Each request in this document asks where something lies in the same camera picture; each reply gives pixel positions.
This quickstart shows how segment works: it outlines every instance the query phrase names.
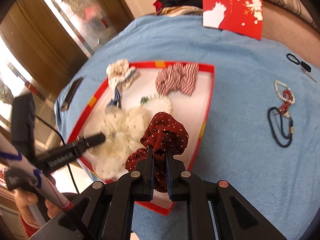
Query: yellow stripe on box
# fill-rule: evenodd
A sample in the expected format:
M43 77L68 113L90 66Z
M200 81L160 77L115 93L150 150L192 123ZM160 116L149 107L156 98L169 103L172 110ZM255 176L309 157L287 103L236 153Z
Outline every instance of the yellow stripe on box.
M207 121L204 121L204 122L203 122L203 124L202 124L202 126L201 126L201 129L200 129L200 132L199 132L199 137L198 137L198 139L201 139L201 138L202 138L206 123L207 123Z
M95 97L92 97L88 103L88 106L93 107L93 105L95 104L96 101L97 101L97 99Z
M165 63L163 60L156 60L155 64L156 64L156 67L165 68Z

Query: black cord bracelet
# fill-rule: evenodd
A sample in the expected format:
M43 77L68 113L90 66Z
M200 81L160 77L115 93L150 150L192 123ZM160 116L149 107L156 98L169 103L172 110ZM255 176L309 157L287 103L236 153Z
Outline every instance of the black cord bracelet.
M270 115L271 115L271 112L273 110L276 110L278 111L278 114L280 115L280 126L281 126L281 135L283 136L283 138L289 140L287 142L287 144L283 145L277 138L276 136L276 133L275 133L275 130L273 129L273 125L271 123L271 118L270 118ZM282 147L282 148L287 148L291 145L292 143L292 134L293 134L293 120L292 120L292 117L289 118L290 122L289 122L289 134L288 135L285 135L284 134L284 131L283 131L283 116L280 114L280 111L277 107L271 107L269 110L268 110L268 120L269 120L269 125L270 125L270 128L271 128L271 133L272 133L272 136L273 138L275 139L276 143Z

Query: wire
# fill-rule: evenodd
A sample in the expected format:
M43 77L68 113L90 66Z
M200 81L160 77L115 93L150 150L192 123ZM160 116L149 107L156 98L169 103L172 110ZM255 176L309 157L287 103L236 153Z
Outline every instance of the wire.
M51 125L49 125L45 120L43 120L43 119L40 118L39 116L36 115L36 118L38 118L38 119L39 119L41 122L43 122L46 126L50 127L53 131L55 131L56 134L58 134L58 136L60 137L60 139L61 139L61 141L62 141L62 144L63 144L63 145L66 145L66 142L64 141L62 135L61 135L55 128L53 128ZM79 190L78 190L78 187L77 187L77 185L76 185L75 179L74 179L74 177L73 177L73 174L72 174L71 167L70 167L69 163L67 163L67 167L68 167L68 170L69 170L69 172L70 172L70 176L71 176L73 185L75 186L77 193L80 194L80 192L79 192Z

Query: blue cloth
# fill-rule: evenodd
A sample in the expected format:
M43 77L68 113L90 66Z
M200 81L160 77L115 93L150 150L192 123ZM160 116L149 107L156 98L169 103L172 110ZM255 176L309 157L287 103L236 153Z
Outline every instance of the blue cloth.
M84 64L73 78L84 80L65 112L59 108L73 81L61 92L57 125L66 139L105 80L106 67L120 58L213 64L211 108L192 172L212 182L229 181L287 239L299 239L320 207L320 83L290 62L289 52L275 41L204 28L201 17L145 16ZM313 66L311 75L320 82ZM267 110L282 104L274 80L287 84L296 98L290 106L295 132L286 149L275 143L267 119ZM136 204L132 230L141 240L186 239L185 211L185 203L177 203L163 216Z

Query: silver screw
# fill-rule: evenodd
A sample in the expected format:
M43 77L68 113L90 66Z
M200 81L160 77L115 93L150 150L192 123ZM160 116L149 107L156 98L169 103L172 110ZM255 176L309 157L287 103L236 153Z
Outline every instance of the silver screw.
M191 176L191 173L189 171L183 171L181 172L181 176L184 178L189 178Z
M130 173L130 176L133 178L137 178L140 176L140 172L139 171L133 171Z
M98 189L98 188L101 188L102 185L103 185L103 183L102 183L101 181L96 181L96 182L94 182L94 183L92 184L92 187L93 187L94 189Z

